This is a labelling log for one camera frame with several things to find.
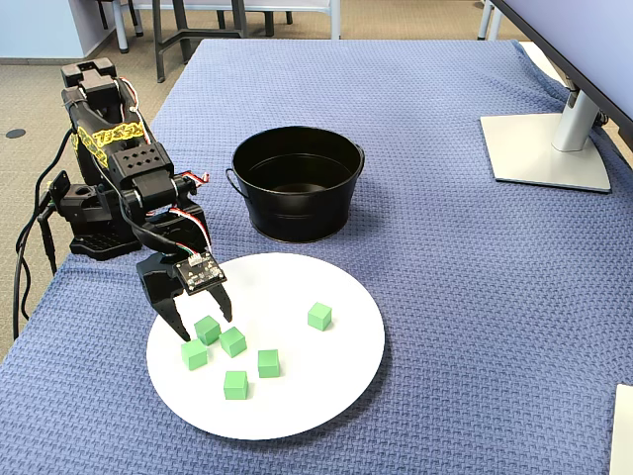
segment white plate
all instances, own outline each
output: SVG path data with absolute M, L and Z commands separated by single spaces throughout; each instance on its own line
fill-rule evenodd
M 189 371 L 182 340 L 160 317 L 147 341 L 147 370 L 163 402 L 189 424 L 240 439 L 268 439 L 315 428 L 367 389 L 385 346 L 383 319 L 369 292 L 338 267 L 312 257 L 269 253 L 222 264 L 233 305 L 227 323 L 208 292 L 176 298 L 185 328 L 211 315 L 225 332 L 237 327 L 247 350 L 231 359 L 216 341 L 209 363 Z M 308 326 L 315 302 L 332 308 L 320 332 Z M 257 351 L 278 349 L 281 377 L 259 379 Z M 247 371 L 248 399 L 227 401 L 227 371 Z

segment textured blue fabric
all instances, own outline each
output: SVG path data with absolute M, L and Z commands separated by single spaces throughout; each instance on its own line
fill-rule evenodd
M 615 385 L 633 383 L 633 174 L 596 132 L 612 194 L 497 183 L 479 121 L 564 99 L 517 43 L 203 42 L 153 130 L 178 169 L 212 172 L 196 200 L 216 257 L 351 273 L 385 320 L 378 375 L 306 433 L 207 434 L 145 369 L 147 251 L 70 256 L 0 368 L 0 472 L 607 473 Z M 224 179 L 241 141 L 288 125 L 367 154 L 349 223 L 313 244 L 259 235 Z

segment black metal bucket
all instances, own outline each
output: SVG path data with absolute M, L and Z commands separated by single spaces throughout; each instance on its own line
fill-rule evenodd
M 244 197 L 250 221 L 263 235 L 311 242 L 345 226 L 364 165 L 363 149 L 339 134 L 285 127 L 244 141 L 226 178 Z

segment bucket handle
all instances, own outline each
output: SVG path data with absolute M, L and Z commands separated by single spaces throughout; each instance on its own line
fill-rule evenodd
M 356 145 L 356 148 L 358 148 L 358 152 L 360 153 L 360 171 L 358 172 L 358 174 L 360 175 L 365 168 L 365 150 L 363 150 L 363 147 L 360 146 L 358 143 L 355 143 L 354 145 Z
M 237 175 L 237 174 L 235 173 L 235 170 L 233 170 L 232 168 L 227 168 L 227 169 L 226 169 L 225 174 L 226 174 L 226 179 L 228 180 L 228 183 L 230 183 L 230 186 L 232 186 L 232 187 L 235 189 L 235 191 L 236 191 L 237 193 L 239 193 L 239 194 L 240 194 L 240 195 L 244 198 L 244 200 L 246 200 L 246 201 L 250 201 L 250 198 L 248 198 L 246 195 L 244 195 L 244 194 L 241 192 L 241 190 L 240 190 L 239 188 L 237 188 L 237 185 L 235 185 L 235 183 L 233 183 L 233 180 L 231 180 L 231 179 L 230 179 L 230 176 L 228 176 L 228 173 L 229 173 L 230 171 L 233 173 L 233 175 Z

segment monitor base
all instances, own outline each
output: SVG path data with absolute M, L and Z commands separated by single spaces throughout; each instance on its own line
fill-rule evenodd
M 611 191 L 604 162 L 591 139 L 582 150 L 558 151 L 552 140 L 562 114 L 482 117 L 497 181 Z

